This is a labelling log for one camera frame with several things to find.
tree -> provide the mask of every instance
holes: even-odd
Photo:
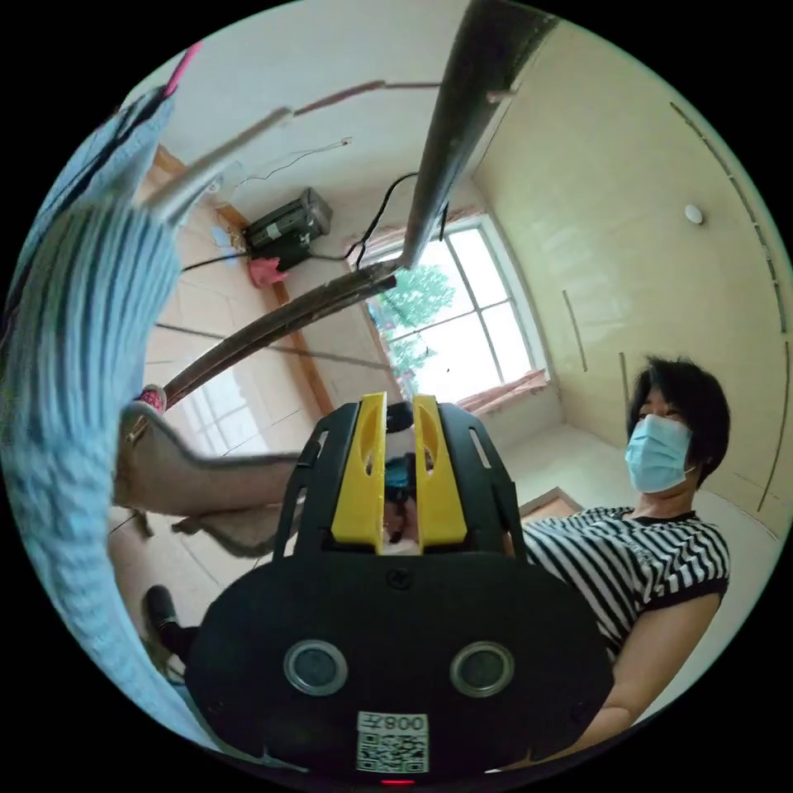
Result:
[[[431,325],[444,308],[454,301],[449,277],[436,267],[418,266],[400,270],[396,286],[380,296],[384,310],[394,315],[401,330],[416,330]]]
[[[408,370],[417,372],[427,359],[438,354],[426,344],[422,344],[421,339],[415,336],[389,342],[388,352],[397,374],[405,374]]]

qr code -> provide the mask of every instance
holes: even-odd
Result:
[[[427,734],[359,733],[358,770],[411,774],[429,770]]]

short black hair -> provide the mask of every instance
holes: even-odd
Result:
[[[628,409],[628,437],[639,422],[648,394],[656,387],[672,403],[691,429],[689,459],[702,465],[701,487],[727,454],[729,405],[719,381],[688,358],[667,360],[648,356],[647,366],[636,377]]]

woman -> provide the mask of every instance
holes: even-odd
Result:
[[[614,688],[573,746],[595,746],[631,726],[672,681],[713,619],[729,582],[719,530],[694,511],[696,491],[729,442],[718,381],[691,361],[650,358],[637,378],[625,462],[634,507],[595,507],[524,528],[530,563],[576,587],[614,664]],[[417,538],[415,506],[387,508],[387,531]],[[512,553],[509,535],[507,551]],[[509,768],[531,764],[531,758]]]

label sticker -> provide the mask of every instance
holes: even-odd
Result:
[[[358,714],[358,770],[416,774],[430,769],[430,723],[426,714]]]

